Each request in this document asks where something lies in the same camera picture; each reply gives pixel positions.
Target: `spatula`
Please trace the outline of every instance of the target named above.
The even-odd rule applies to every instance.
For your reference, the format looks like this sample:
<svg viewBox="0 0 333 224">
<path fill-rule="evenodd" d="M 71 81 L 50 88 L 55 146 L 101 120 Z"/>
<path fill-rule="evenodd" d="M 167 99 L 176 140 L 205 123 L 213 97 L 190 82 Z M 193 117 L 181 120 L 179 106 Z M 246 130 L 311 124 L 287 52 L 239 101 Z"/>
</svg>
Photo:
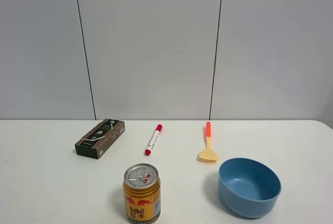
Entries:
<svg viewBox="0 0 333 224">
<path fill-rule="evenodd" d="M 206 149 L 201 151 L 199 158 L 204 163 L 214 163 L 219 159 L 217 153 L 212 150 L 210 122 L 206 123 Z"/>
</svg>

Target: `gray wall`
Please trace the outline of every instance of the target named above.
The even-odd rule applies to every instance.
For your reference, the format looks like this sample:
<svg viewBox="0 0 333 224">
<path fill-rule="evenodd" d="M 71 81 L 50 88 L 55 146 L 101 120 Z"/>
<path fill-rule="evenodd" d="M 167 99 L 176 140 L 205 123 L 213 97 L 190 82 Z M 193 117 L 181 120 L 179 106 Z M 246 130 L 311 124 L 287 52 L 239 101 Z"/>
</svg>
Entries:
<svg viewBox="0 0 333 224">
<path fill-rule="evenodd" d="M 212 119 L 332 119 L 332 20 L 332 0 L 222 0 Z"/>
<path fill-rule="evenodd" d="M 87 63 L 76 0 L 0 0 L 0 118 L 209 118 L 220 0 L 78 1 Z M 332 18 L 222 0 L 211 118 L 333 123 Z"/>
<path fill-rule="evenodd" d="M 208 119 L 220 0 L 79 0 L 97 119 Z"/>
<path fill-rule="evenodd" d="M 94 119 L 76 0 L 0 0 L 0 118 Z"/>
</svg>

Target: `box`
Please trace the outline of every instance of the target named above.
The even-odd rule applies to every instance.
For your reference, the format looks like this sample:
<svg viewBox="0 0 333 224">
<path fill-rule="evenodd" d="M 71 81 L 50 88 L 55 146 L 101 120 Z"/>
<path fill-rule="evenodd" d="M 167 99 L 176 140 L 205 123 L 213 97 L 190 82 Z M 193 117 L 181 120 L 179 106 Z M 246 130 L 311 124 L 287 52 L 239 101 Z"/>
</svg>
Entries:
<svg viewBox="0 0 333 224">
<path fill-rule="evenodd" d="M 105 119 L 76 142 L 76 153 L 99 159 L 124 131 L 123 121 Z"/>
</svg>

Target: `energy drink can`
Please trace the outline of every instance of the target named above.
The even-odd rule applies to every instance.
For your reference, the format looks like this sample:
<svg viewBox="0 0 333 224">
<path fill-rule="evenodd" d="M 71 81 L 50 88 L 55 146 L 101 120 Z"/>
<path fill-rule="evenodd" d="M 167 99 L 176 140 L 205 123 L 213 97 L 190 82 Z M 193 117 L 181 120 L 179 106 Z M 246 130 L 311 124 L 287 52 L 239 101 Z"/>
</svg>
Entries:
<svg viewBox="0 0 333 224">
<path fill-rule="evenodd" d="M 137 164 L 124 174 L 127 218 L 133 224 L 150 224 L 161 214 L 161 181 L 150 164 Z"/>
</svg>

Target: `spatula handle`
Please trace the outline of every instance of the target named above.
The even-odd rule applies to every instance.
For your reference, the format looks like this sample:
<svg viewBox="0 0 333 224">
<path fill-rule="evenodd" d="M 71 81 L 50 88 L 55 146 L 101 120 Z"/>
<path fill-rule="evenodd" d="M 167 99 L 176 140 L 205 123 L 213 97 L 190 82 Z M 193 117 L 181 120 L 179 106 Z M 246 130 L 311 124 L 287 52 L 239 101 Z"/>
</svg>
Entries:
<svg viewBox="0 0 333 224">
<path fill-rule="evenodd" d="M 211 148 L 211 128 L 210 128 L 210 122 L 206 122 L 206 148 Z"/>
</svg>

